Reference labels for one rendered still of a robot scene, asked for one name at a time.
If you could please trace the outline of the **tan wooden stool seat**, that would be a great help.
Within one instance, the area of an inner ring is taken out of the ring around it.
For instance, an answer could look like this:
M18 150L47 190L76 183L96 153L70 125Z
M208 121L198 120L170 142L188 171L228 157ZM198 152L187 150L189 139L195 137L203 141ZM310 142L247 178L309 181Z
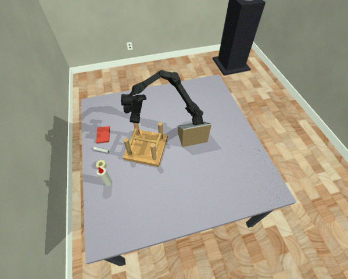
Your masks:
M147 138L151 140L152 139L157 140L157 136L159 134L159 133L153 133L153 132L144 131L144 130L139 130L139 131L140 131L140 134L135 135L136 137ZM128 155L127 150L125 150L123 160L159 167L160 161L162 159L162 155L164 152L164 148L167 142L167 138L168 138L168 135L163 134L163 139L160 139L157 150L156 150L156 156L157 156L156 160L152 159L152 153L150 148L151 142L140 141L137 139L133 140L131 144L132 154Z

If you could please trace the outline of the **tan wooden stool leg frame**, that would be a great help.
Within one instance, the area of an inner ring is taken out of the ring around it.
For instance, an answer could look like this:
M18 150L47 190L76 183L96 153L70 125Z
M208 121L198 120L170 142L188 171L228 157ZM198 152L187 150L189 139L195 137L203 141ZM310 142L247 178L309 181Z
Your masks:
M141 137L136 137L135 135L139 135L140 134L140 131L139 131L139 125L138 123L133 123L134 124L134 131L133 131L133 134L130 138L130 141L128 140L128 138L124 138L123 141L124 141L124 145L125 145L125 148L127 150L127 154L128 155L131 155L132 154L132 151L131 151L131 144L133 142L133 140L140 140L140 141L146 141L146 142L151 142L151 145L150 145L150 148L151 148L151 153L152 153L152 159L153 160L156 160L157 159L157 156L156 156L156 150L157 150L157 147L158 147L158 144L159 144L159 141L160 139L162 140L163 139L163 123L162 122L158 122L158 131L159 131L159 134L157 136L157 140L152 140L152 139L147 139L147 138L141 138ZM154 144L155 143L155 144Z

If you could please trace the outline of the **red flat rectangular block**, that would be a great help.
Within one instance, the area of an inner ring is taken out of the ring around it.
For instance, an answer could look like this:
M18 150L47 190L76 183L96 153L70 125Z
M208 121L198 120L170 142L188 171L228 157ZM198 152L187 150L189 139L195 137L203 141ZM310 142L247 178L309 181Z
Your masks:
M96 143L109 142L110 127L97 127Z

